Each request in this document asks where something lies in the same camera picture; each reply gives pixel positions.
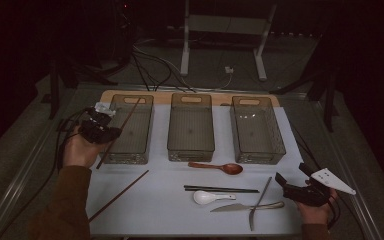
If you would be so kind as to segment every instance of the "person's left hand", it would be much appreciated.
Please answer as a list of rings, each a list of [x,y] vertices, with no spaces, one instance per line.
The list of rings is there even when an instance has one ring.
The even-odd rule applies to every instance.
[[[92,167],[98,154],[105,149],[106,144],[88,142],[79,133],[79,126],[73,130],[65,145],[63,166]]]

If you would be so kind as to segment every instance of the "knife blade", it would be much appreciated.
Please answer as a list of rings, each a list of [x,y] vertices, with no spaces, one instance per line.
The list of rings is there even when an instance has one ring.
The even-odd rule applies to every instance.
[[[264,190],[263,190],[263,193],[260,196],[260,199],[258,199],[257,204],[255,204],[255,206],[249,212],[248,219],[249,219],[249,227],[251,228],[251,231],[254,231],[254,213],[255,213],[255,210],[257,209],[258,204],[260,204],[261,200],[263,199],[264,194],[267,191],[267,187],[269,186],[271,179],[272,179],[272,177],[269,177],[269,180],[267,180],[266,186],[264,187]]]
[[[263,204],[263,205],[258,205],[256,210],[263,210],[263,209],[275,209],[275,208],[283,208],[285,206],[285,203],[282,201],[275,202],[275,203],[270,203],[270,204]],[[234,204],[229,204],[226,206],[214,208],[210,212],[233,212],[233,211],[242,211],[242,210],[250,210],[254,206],[246,206],[241,203],[234,203]]]

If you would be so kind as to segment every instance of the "gray transparent container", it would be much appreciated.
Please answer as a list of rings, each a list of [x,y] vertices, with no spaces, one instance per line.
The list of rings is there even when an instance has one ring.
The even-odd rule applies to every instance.
[[[107,164],[147,164],[151,138],[153,101],[149,95],[114,95],[110,109],[116,114],[111,127],[120,128],[140,98],[120,137],[108,153]]]
[[[215,143],[210,95],[172,95],[167,149],[170,161],[211,161]]]
[[[286,154],[270,98],[235,96],[230,115],[236,162],[274,165]]]

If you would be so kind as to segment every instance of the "sleeve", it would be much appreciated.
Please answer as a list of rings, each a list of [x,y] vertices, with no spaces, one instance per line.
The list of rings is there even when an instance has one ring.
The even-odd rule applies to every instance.
[[[331,240],[327,225],[303,224],[301,231],[302,240]]]
[[[61,169],[51,202],[28,223],[29,239],[90,239],[86,200],[92,171]]]

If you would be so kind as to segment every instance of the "brown spoon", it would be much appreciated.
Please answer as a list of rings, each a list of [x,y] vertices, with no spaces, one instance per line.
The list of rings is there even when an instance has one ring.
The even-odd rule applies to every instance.
[[[223,172],[229,174],[229,175],[236,175],[242,172],[243,168],[241,165],[235,164],[235,163],[228,163],[221,166],[217,165],[210,165],[210,164],[202,164],[202,163],[196,163],[196,162],[189,162],[189,167],[194,168],[216,168],[220,169]]]

